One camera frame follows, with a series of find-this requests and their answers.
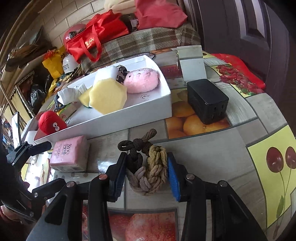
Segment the black power cube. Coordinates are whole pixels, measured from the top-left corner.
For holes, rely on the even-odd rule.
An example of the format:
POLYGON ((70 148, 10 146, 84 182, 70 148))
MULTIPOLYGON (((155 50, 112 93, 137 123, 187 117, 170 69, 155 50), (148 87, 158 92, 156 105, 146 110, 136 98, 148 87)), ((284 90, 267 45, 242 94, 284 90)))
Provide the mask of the black power cube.
POLYGON ((202 123, 209 125, 226 116, 228 96, 208 79, 187 83, 188 104, 202 123))

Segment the white foam block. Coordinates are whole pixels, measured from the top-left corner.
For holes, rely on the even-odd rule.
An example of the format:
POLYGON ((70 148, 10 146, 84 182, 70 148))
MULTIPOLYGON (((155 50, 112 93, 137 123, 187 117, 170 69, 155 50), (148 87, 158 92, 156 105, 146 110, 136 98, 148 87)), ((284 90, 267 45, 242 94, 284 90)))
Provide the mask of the white foam block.
POLYGON ((111 66, 101 68, 96 72, 93 86, 95 86, 101 80, 105 80, 109 78, 116 80, 117 76, 118 76, 118 68, 116 66, 111 65, 111 66))

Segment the teal tissue pack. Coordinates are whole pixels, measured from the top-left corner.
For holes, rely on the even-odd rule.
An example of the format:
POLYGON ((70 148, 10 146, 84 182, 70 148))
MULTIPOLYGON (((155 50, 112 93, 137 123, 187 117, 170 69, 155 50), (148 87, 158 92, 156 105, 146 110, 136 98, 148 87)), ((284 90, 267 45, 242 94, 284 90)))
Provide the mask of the teal tissue pack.
POLYGON ((67 122, 70 116, 74 114, 81 105, 81 102, 72 102, 66 105, 62 110, 58 111, 57 114, 63 121, 67 122))

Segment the pink tissue pack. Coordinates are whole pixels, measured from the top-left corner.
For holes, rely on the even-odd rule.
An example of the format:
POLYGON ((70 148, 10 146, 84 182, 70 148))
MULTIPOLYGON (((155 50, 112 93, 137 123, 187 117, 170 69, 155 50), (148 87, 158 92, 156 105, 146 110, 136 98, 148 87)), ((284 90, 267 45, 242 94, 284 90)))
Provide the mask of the pink tissue pack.
POLYGON ((89 143, 85 136, 56 142, 49 161, 60 172, 84 172, 87 168, 89 143))

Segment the braided rope toy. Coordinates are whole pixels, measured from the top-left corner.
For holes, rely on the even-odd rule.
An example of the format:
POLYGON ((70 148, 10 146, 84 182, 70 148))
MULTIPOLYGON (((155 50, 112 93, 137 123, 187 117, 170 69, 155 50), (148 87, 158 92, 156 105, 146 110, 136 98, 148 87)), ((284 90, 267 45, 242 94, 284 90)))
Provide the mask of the braided rope toy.
POLYGON ((117 148, 128 152, 126 176, 131 189, 143 196, 158 192, 168 181, 168 154, 166 149, 150 140, 157 134, 152 128, 143 137, 121 141, 117 148))

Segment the black plastic bag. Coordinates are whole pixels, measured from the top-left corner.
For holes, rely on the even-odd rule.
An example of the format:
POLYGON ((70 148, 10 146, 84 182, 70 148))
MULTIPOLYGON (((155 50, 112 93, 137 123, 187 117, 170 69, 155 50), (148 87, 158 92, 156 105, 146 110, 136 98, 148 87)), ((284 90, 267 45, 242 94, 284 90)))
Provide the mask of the black plastic bag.
POLYGON ((32 84, 27 96, 29 107, 34 114, 37 114, 46 99, 46 92, 38 84, 32 84))

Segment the fruit print tablecloth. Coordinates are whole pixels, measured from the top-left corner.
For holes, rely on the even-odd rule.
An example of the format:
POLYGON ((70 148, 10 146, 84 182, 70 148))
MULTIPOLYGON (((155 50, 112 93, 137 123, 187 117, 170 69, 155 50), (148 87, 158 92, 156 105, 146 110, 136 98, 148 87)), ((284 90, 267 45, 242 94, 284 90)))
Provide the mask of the fruit print tablecloth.
POLYGON ((159 87, 137 95, 132 124, 106 131, 97 111, 81 107, 70 116, 68 131, 46 136, 35 132, 34 143, 86 135, 91 148, 86 174, 52 172, 51 178, 87 182, 115 162, 121 140, 142 137, 154 128, 152 142, 172 152, 178 163, 207 182, 227 181, 246 204, 268 240, 285 240, 295 224, 295 169, 286 163, 295 137, 274 100, 266 93, 248 94, 222 82, 220 70, 230 63, 203 56, 207 79, 229 98, 226 119, 209 126, 186 111, 186 83, 182 76, 164 73, 159 87))

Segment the yellow octagonal sponge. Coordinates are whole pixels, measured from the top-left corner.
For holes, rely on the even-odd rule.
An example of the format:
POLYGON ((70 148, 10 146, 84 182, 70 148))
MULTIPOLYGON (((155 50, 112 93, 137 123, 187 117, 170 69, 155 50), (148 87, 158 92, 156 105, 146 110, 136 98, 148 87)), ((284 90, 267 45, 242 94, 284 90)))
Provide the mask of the yellow octagonal sponge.
POLYGON ((127 89, 111 78, 101 80, 90 91, 90 106, 101 114, 120 110, 127 100, 127 89))

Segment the pink plush ball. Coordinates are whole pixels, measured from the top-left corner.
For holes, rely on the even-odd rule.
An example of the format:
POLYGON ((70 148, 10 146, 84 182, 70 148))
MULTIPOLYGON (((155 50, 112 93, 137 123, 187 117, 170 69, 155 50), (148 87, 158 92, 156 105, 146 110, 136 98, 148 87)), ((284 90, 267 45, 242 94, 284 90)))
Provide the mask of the pink plush ball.
POLYGON ((151 68, 142 68, 127 73, 123 85, 130 94, 154 90, 159 84, 159 74, 151 68))

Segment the white towel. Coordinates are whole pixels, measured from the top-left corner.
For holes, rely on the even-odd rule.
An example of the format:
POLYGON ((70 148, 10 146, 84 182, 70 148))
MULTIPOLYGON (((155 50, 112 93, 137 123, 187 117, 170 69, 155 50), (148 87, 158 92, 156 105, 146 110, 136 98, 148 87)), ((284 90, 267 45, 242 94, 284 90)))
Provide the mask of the white towel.
POLYGON ((75 88, 65 88, 59 92, 57 92, 57 101, 60 104, 67 105, 72 102, 76 102, 85 91, 87 90, 86 86, 82 84, 81 86, 77 86, 75 88))

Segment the red bag on chair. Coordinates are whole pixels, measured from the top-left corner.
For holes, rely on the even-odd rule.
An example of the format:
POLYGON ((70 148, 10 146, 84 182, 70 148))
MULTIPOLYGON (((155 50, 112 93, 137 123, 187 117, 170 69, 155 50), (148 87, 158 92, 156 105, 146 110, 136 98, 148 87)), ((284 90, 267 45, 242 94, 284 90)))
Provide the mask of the red bag on chair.
POLYGON ((218 67, 223 82, 239 85, 248 92, 263 93, 265 83, 254 75, 241 59, 229 54, 213 54, 213 56, 231 65, 231 67, 218 67))

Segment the smartphone on stand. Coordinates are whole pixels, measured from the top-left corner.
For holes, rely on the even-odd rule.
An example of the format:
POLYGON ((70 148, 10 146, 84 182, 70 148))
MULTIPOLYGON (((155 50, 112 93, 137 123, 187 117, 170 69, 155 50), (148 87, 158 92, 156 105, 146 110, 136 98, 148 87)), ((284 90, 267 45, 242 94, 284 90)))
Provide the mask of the smartphone on stand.
POLYGON ((11 128, 13 133, 13 144, 16 149, 22 144, 21 129, 20 129, 20 114, 17 111, 11 118, 11 128))

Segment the red plush apple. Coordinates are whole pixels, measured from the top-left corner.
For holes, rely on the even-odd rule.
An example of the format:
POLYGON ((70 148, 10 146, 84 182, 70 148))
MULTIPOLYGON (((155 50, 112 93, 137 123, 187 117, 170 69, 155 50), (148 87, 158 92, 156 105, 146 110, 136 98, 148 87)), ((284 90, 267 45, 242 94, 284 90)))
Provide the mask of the red plush apple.
POLYGON ((45 111, 38 121, 39 129, 46 135, 51 135, 67 128, 65 121, 54 111, 45 111))

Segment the cow print cloth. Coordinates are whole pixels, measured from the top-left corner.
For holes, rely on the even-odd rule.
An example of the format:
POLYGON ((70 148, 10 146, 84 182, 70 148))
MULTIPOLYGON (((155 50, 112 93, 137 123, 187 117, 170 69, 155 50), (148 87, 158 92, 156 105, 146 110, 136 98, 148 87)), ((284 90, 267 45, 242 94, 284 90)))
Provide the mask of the cow print cloth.
POLYGON ((126 76, 129 73, 129 71, 123 65, 118 65, 116 68, 118 70, 117 76, 116 76, 116 81, 123 84, 126 76))

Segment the pink helmet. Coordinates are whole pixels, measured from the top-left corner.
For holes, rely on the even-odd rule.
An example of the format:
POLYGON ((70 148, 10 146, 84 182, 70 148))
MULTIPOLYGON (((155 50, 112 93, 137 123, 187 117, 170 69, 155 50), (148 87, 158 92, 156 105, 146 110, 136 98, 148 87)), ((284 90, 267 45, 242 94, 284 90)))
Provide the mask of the pink helmet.
POLYGON ((79 23, 79 24, 75 24, 72 27, 70 27, 65 34, 63 35, 63 45, 66 47, 66 43, 74 38, 76 35, 78 35, 80 32, 82 32, 83 30, 85 30, 86 25, 79 23))

